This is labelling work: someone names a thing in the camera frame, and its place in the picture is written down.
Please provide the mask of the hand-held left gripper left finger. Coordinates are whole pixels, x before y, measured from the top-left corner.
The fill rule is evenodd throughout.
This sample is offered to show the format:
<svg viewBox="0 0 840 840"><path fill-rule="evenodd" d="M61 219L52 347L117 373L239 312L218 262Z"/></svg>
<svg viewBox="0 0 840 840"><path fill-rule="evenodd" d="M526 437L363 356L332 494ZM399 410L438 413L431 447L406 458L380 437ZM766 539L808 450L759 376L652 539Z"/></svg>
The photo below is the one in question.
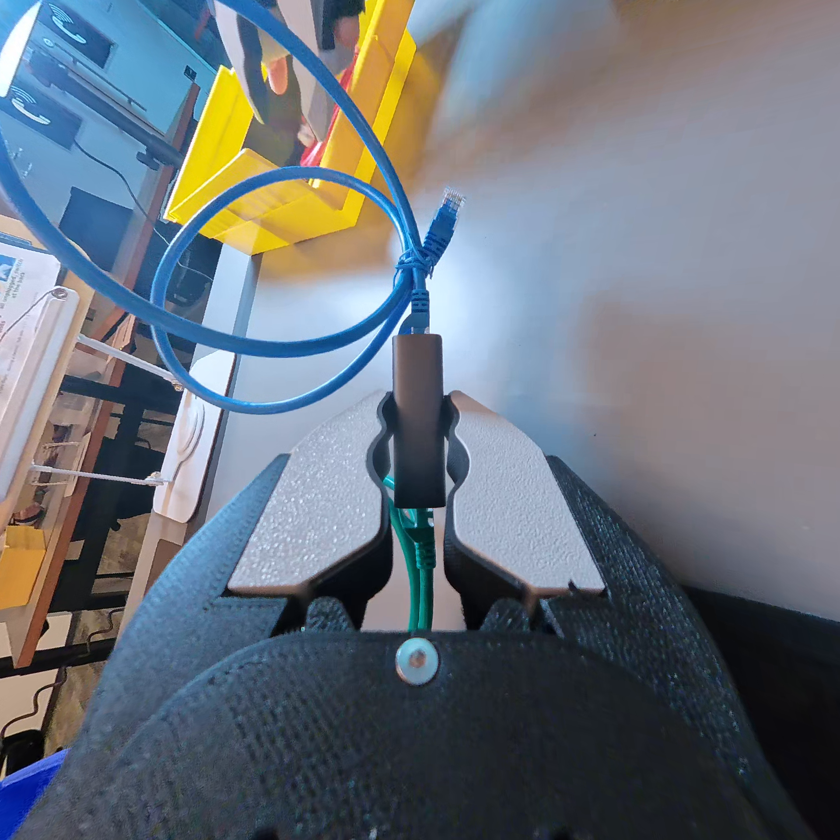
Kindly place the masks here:
<svg viewBox="0 0 840 840"><path fill-rule="evenodd" d="M285 597L305 611L339 600L353 624L392 574L382 473L390 468L385 405L375 391L291 450L228 580L233 595Z"/></svg>

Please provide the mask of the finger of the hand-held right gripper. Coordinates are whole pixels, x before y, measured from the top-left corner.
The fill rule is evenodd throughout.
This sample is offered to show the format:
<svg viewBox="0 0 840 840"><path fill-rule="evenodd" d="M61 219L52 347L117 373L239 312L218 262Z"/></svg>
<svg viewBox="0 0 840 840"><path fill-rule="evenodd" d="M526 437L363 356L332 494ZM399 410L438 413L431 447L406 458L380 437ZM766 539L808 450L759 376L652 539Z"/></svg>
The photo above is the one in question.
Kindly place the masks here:
<svg viewBox="0 0 840 840"><path fill-rule="evenodd" d="M259 29L223 2L215 3L216 27L255 119L266 125L272 93L263 76Z"/></svg>
<svg viewBox="0 0 840 840"><path fill-rule="evenodd" d="M315 141L327 138L335 102L321 82L305 67L301 68L301 114Z"/></svg>

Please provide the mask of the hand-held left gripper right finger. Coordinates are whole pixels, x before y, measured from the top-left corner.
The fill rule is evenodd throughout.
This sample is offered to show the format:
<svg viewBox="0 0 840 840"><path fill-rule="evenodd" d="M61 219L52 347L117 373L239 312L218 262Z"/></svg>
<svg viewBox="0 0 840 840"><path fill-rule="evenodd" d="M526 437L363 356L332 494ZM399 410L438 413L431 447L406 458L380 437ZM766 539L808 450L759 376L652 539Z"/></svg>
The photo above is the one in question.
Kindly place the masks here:
<svg viewBox="0 0 840 840"><path fill-rule="evenodd" d="M499 600L529 617L556 597L601 597L606 583L550 460L504 416L448 395L446 578L465 623Z"/></svg>

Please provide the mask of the yellow plastic bin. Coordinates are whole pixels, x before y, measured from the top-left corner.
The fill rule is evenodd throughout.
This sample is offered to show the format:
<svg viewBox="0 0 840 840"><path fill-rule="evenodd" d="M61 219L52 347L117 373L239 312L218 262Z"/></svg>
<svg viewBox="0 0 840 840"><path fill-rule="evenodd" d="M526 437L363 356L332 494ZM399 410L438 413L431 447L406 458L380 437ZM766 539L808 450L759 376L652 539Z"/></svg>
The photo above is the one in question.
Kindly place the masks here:
<svg viewBox="0 0 840 840"><path fill-rule="evenodd" d="M359 49L339 81L382 143L416 53L407 30L413 6L411 1L366 2ZM186 224L229 187L282 165L280 150L276 135L255 119L233 70L220 67L164 218ZM367 183L375 173L371 153L337 108L326 140L310 145L301 163L325 164ZM232 202L200 233L253 256L351 228L363 203L361 194L321 178L282 182Z"/></svg>

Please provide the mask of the black ethernet adapter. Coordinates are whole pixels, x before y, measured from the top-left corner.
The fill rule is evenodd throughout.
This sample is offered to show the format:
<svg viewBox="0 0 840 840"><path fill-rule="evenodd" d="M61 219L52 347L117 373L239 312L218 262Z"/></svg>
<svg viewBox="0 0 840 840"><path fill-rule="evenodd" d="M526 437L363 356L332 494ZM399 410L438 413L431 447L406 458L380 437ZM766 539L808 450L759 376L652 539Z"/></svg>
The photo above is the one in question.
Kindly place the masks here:
<svg viewBox="0 0 840 840"><path fill-rule="evenodd" d="M443 342L432 333L392 341L393 479L398 508L442 508L445 495Z"/></svg>

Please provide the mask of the blue plastic bin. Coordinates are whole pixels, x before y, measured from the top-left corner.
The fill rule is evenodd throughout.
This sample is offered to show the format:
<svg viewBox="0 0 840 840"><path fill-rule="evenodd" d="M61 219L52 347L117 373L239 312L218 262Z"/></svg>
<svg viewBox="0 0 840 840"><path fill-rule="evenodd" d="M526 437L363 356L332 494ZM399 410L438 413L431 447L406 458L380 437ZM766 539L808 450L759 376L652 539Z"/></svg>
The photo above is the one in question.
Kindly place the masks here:
<svg viewBox="0 0 840 840"><path fill-rule="evenodd" d="M69 750L16 771L1 781L1 839L11 838L45 792L62 766Z"/></svg>

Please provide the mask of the white table plate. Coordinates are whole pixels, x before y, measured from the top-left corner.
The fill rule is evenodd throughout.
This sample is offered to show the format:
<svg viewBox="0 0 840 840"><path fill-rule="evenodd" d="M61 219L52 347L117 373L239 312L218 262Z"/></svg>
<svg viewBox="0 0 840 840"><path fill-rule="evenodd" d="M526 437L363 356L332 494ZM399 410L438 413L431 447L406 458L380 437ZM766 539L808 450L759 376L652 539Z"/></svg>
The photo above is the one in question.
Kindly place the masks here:
<svg viewBox="0 0 840 840"><path fill-rule="evenodd" d="M235 356L216 350L192 365L191 375L210 391L227 393ZM186 523L200 501L222 411L192 392L182 394L154 491L153 512Z"/></svg>

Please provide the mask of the black phone sign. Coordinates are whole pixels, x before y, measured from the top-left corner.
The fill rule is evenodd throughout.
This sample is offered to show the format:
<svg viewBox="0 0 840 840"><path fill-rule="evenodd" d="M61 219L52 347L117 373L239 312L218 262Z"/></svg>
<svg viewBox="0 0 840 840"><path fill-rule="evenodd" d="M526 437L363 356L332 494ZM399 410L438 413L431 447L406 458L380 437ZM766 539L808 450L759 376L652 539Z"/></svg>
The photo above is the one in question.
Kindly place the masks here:
<svg viewBox="0 0 840 840"><path fill-rule="evenodd" d="M116 49L115 42L65 3L44 1L38 21L49 35L51 46L60 46L100 70L109 68Z"/></svg>
<svg viewBox="0 0 840 840"><path fill-rule="evenodd" d="M26 82L12 84L1 98L1 110L66 151L76 145L81 117Z"/></svg>

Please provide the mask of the white metal rod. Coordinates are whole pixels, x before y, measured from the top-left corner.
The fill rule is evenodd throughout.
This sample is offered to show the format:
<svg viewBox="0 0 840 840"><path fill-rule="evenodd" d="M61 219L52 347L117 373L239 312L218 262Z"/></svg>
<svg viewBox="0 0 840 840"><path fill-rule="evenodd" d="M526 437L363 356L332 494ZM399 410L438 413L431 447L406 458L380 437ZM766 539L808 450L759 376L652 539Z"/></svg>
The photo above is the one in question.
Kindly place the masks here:
<svg viewBox="0 0 840 840"><path fill-rule="evenodd" d="M121 361L127 365L131 365L132 367L144 371L149 375L155 376L159 379L169 382L174 390L178 392L183 391L183 385L174 377L174 375L170 371L145 360L142 360L136 357L135 355L132 355L131 353L125 353L121 350L112 347L107 343L91 339L83 335L82 333L79 333L77 336L77 345L86 350L91 350L94 353L100 353L110 359L114 359L117 361Z"/></svg>
<svg viewBox="0 0 840 840"><path fill-rule="evenodd" d="M160 473L153 473L145 478L134 478L130 476L117 476L111 474L102 474L98 472L89 472L79 469L63 469L48 465L38 465L32 463L29 467L32 472L38 474L49 474L52 476L63 476L72 479L86 478L89 480L103 480L112 483L120 483L125 485L132 485L137 487L162 487L170 483L170 479L166 479Z"/></svg>

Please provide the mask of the printed instruction sheet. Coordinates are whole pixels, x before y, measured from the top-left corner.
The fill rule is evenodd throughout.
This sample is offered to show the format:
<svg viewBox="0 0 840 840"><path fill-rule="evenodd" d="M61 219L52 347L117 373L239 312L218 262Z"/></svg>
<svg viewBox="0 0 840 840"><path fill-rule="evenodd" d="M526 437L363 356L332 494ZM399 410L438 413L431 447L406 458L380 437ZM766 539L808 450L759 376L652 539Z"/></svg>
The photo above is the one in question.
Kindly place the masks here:
<svg viewBox="0 0 840 840"><path fill-rule="evenodd" d="M1 242L1 529L17 508L91 294L46 250Z"/></svg>

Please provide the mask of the black padded cushion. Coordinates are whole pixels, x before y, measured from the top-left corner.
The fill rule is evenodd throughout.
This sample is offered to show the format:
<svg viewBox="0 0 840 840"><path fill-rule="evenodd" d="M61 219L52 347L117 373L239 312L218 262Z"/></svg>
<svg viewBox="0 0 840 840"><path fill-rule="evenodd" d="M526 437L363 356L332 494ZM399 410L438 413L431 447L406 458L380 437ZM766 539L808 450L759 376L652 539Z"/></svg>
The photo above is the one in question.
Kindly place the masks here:
<svg viewBox="0 0 840 840"><path fill-rule="evenodd" d="M839 838L839 624L685 588L718 646L759 744L818 838Z"/></svg>

